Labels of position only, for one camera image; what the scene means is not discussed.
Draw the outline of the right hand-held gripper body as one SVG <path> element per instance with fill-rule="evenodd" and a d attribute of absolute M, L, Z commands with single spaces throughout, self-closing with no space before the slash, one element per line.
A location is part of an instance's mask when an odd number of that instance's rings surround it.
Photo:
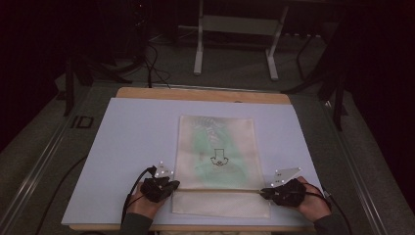
<path fill-rule="evenodd" d="M 298 207 L 305 197 L 305 187 L 297 180 L 301 168 L 276 169 L 271 183 L 271 200 L 278 206 Z"/>

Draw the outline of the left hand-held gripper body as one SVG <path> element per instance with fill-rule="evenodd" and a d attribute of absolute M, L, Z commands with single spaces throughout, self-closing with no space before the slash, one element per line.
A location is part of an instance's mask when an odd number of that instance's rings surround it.
<path fill-rule="evenodd" d="M 151 202 L 158 203 L 168 197 L 165 196 L 165 190 L 169 188 L 166 184 L 172 181 L 170 177 L 173 171 L 166 167 L 163 162 L 159 162 L 157 166 L 152 166 L 149 170 L 151 176 L 145 178 L 140 191 Z"/>

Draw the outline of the white translucent zipper bag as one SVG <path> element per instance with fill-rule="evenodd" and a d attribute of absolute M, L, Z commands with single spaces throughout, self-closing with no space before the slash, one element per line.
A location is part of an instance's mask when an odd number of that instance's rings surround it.
<path fill-rule="evenodd" d="M 195 172 L 194 133 L 202 128 L 229 131 L 246 166 L 243 188 L 207 188 Z M 179 120 L 174 178 L 180 182 L 172 198 L 174 213 L 237 218 L 268 218 L 270 206 L 257 191 L 265 186 L 251 118 L 182 116 Z"/>

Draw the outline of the person's left hand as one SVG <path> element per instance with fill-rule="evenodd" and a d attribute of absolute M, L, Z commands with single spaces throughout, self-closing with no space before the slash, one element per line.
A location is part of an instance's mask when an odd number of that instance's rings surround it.
<path fill-rule="evenodd" d="M 139 182 L 134 193 L 127 204 L 127 213 L 136 213 L 154 219 L 159 209 L 164 205 L 165 200 L 158 203 L 148 200 L 140 191 L 142 182 Z"/>

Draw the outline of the person's right hand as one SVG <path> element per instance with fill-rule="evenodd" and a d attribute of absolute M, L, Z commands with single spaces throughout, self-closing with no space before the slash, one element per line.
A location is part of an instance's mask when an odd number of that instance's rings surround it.
<path fill-rule="evenodd" d="M 322 217 L 331 215 L 331 209 L 322 199 L 320 191 L 309 184 L 302 176 L 298 177 L 298 181 L 305 187 L 308 195 L 304 196 L 304 200 L 296 207 L 296 210 L 311 222 L 315 222 Z"/>

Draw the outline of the green cloth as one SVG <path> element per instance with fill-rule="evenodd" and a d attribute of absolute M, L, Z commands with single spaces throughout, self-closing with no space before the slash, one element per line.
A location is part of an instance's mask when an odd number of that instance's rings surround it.
<path fill-rule="evenodd" d="M 244 187 L 246 166 L 226 128 L 196 130 L 192 148 L 197 154 L 195 172 L 205 187 Z"/>

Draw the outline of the light blue table mat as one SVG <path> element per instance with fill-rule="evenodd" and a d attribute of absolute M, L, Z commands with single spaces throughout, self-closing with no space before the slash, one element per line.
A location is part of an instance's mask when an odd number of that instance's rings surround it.
<path fill-rule="evenodd" d="M 62 223 L 76 230 L 119 227 L 126 195 L 147 167 L 176 169 L 182 116 L 250 118 L 265 182 L 278 169 L 319 179 L 290 105 L 113 98 L 103 117 Z"/>

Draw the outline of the black stand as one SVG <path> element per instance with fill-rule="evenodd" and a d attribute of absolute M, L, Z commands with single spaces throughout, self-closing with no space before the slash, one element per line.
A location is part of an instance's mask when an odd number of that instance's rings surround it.
<path fill-rule="evenodd" d="M 282 90 L 282 94 L 297 94 L 310 86 L 320 83 L 317 98 L 323 102 L 333 103 L 333 123 L 342 131 L 342 111 L 345 93 L 346 68 L 350 52 L 347 48 L 350 33 L 349 15 L 345 14 L 337 23 L 331 40 L 324 50 L 315 68 L 300 85 Z"/>
<path fill-rule="evenodd" d="M 69 56 L 66 60 L 65 117 L 70 114 L 74 107 L 74 79 L 77 78 L 82 85 L 91 86 L 94 81 L 91 71 L 96 71 L 103 77 L 119 83 L 130 83 L 130 80 L 118 76 L 114 71 L 105 68 L 86 55 L 74 54 Z"/>

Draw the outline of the white metal stand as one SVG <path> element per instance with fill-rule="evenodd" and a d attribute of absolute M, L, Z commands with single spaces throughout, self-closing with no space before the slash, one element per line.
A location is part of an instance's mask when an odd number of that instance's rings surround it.
<path fill-rule="evenodd" d="M 284 6 L 278 20 L 216 16 L 206 15 L 204 13 L 204 0 L 199 0 L 198 41 L 193 74 L 200 75 L 203 70 L 204 32 L 215 31 L 271 36 L 273 41 L 272 44 L 265 49 L 265 57 L 270 79 L 278 80 L 279 75 L 274 60 L 274 54 L 282 35 L 282 29 L 289 9 L 289 6 Z"/>

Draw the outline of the metal floor rail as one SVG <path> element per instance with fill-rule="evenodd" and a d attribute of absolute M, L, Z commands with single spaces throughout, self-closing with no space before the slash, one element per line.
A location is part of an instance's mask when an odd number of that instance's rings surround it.
<path fill-rule="evenodd" d="M 46 108 L 0 153 L 0 235 L 77 235 L 61 218 L 82 162 L 59 163 L 75 120 Z"/>
<path fill-rule="evenodd" d="M 355 192 L 360 201 L 360 205 L 363 208 L 366 217 L 370 223 L 371 229 L 374 232 L 374 235 L 388 235 L 386 227 L 382 222 L 379 212 L 372 200 L 371 194 L 362 178 L 355 157 L 351 151 L 350 145 L 348 144 L 344 133 L 338 130 L 337 126 L 333 121 L 334 107 L 329 101 L 321 102 L 320 106 L 322 107 L 323 113 L 328 120 L 331 129 L 334 131 L 336 140 L 339 142 L 342 156 L 346 161 L 346 168 L 350 176 L 350 180 L 355 188 Z"/>

